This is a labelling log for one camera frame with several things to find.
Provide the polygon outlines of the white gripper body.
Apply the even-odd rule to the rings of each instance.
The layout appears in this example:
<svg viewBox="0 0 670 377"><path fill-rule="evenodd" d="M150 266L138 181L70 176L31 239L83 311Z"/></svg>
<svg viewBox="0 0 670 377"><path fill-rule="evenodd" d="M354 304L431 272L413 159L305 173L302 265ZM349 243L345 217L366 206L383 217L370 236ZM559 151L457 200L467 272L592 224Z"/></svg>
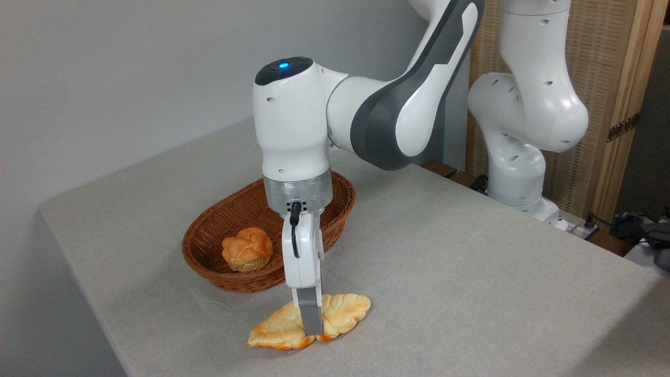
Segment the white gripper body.
<svg viewBox="0 0 670 377"><path fill-rule="evenodd" d="M284 217L282 254L285 281L289 288L320 285L323 240L319 212L295 211Z"/></svg>

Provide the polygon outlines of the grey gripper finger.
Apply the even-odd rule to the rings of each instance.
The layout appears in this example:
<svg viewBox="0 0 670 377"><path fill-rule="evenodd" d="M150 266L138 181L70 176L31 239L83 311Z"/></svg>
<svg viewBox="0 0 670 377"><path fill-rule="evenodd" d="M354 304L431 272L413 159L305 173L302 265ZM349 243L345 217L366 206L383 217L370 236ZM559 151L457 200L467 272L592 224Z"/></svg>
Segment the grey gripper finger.
<svg viewBox="0 0 670 377"><path fill-rule="evenodd" d="M321 319L322 294L319 286L292 289L294 305L299 308L304 332L307 336L321 336L323 324Z"/></svg>

